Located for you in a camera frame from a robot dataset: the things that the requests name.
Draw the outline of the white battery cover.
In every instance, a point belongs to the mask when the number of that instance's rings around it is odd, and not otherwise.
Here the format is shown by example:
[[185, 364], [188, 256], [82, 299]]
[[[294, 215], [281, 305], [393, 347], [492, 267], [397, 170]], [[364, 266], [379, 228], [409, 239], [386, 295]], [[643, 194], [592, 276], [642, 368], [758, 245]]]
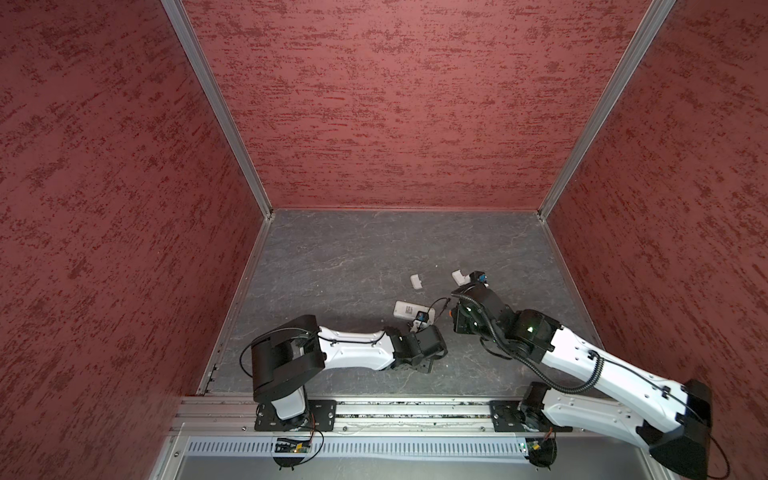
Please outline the white battery cover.
[[470, 276], [463, 274], [460, 270], [453, 271], [451, 276], [458, 286], [466, 285], [471, 281]]

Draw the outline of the grey remote control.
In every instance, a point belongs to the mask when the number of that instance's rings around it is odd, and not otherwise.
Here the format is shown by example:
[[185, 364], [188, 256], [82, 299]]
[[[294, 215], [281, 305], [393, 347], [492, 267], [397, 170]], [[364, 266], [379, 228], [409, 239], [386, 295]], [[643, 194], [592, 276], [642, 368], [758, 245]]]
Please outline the grey remote control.
[[417, 333], [417, 332], [423, 331], [429, 326], [430, 326], [430, 323], [428, 321], [414, 320], [410, 328], [410, 332]]

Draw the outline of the white AC remote control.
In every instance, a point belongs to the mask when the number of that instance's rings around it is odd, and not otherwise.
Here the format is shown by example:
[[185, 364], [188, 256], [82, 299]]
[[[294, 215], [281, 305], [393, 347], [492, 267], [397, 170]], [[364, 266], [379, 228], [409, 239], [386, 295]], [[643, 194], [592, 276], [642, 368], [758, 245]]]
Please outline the white AC remote control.
[[433, 307], [427, 307], [415, 303], [409, 303], [405, 301], [396, 301], [393, 308], [393, 316], [397, 319], [413, 322], [416, 320], [416, 315], [419, 311], [428, 311], [430, 315], [429, 323], [433, 323], [436, 312]]

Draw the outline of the grey remote battery cover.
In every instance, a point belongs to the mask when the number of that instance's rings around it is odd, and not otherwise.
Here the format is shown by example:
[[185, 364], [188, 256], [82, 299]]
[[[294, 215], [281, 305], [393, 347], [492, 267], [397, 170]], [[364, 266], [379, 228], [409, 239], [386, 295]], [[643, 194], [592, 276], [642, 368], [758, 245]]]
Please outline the grey remote battery cover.
[[410, 276], [410, 282], [411, 282], [412, 287], [415, 290], [422, 290], [423, 289], [423, 283], [422, 283], [422, 280], [421, 280], [421, 278], [420, 278], [420, 276], [418, 274], [411, 275]]

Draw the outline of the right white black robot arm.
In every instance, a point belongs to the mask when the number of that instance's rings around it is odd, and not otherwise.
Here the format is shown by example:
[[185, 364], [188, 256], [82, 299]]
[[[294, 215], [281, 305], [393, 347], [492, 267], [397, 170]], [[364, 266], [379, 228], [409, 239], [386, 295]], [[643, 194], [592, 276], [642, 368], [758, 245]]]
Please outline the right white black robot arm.
[[528, 431], [583, 429], [646, 451], [669, 471], [710, 479], [712, 392], [636, 367], [536, 310], [515, 311], [484, 282], [452, 292], [454, 331], [476, 335], [497, 358], [517, 361], [537, 381], [517, 405]]

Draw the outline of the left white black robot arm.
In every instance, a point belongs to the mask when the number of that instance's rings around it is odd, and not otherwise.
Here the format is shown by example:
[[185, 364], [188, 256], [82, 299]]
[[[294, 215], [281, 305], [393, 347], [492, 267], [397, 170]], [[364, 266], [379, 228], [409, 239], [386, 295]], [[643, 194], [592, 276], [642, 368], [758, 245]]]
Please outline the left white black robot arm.
[[326, 370], [386, 371], [405, 368], [430, 372], [448, 353], [434, 325], [403, 333], [385, 328], [373, 333], [329, 329], [313, 315], [302, 315], [251, 340], [239, 366], [252, 381], [257, 432], [330, 432], [338, 402], [311, 400], [306, 385]]

